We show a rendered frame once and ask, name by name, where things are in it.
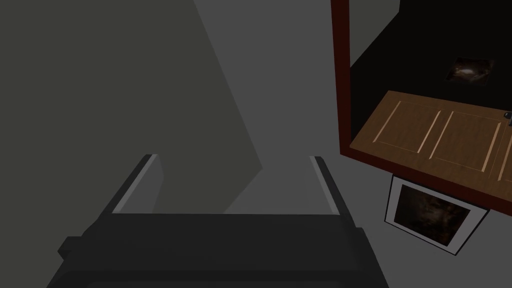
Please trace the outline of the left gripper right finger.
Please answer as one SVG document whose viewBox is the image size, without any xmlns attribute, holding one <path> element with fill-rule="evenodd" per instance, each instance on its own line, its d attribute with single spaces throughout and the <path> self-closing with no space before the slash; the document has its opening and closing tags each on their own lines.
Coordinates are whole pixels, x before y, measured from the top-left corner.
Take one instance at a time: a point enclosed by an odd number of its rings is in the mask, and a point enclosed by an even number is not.
<svg viewBox="0 0 512 288">
<path fill-rule="evenodd" d="M 317 178 L 331 212 L 334 215 L 340 215 L 351 224 L 352 216 L 350 211 L 336 185 L 336 182 L 325 160 L 321 156 L 310 156 L 309 159 L 311 160 L 312 166 L 316 172 Z"/>
</svg>

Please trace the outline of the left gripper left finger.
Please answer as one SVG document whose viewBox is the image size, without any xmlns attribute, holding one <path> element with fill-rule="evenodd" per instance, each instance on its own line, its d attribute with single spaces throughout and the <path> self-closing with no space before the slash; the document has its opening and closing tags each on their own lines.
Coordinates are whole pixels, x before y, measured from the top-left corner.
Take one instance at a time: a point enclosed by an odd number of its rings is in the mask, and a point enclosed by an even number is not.
<svg viewBox="0 0 512 288">
<path fill-rule="evenodd" d="M 152 214 L 164 181 L 158 154 L 146 154 L 100 213 Z"/>
</svg>

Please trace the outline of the white framed dark picture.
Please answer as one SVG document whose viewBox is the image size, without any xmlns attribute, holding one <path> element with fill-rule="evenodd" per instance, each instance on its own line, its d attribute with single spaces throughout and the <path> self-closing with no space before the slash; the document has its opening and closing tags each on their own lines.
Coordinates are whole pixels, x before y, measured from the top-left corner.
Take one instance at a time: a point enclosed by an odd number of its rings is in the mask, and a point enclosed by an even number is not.
<svg viewBox="0 0 512 288">
<path fill-rule="evenodd" d="M 488 213 L 487 208 L 394 174 L 384 221 L 455 256 Z"/>
</svg>

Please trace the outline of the brown panelled wooden door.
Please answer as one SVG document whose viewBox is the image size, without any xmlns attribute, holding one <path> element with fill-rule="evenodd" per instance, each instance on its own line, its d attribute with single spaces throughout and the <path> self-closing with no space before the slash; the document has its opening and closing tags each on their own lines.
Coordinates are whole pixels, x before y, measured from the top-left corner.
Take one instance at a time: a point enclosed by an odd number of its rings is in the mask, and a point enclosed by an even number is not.
<svg viewBox="0 0 512 288">
<path fill-rule="evenodd" d="M 352 149 L 501 198 L 512 197 L 503 110 L 388 91 Z"/>
</svg>

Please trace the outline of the frameless dark picture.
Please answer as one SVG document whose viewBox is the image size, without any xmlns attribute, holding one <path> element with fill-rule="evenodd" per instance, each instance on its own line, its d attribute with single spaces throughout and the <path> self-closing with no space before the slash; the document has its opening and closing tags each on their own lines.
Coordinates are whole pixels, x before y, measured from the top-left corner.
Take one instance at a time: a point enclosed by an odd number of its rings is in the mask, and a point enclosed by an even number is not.
<svg viewBox="0 0 512 288">
<path fill-rule="evenodd" d="M 458 57 L 450 67 L 445 80 L 460 84 L 485 86 L 494 66 L 494 59 Z"/>
</svg>

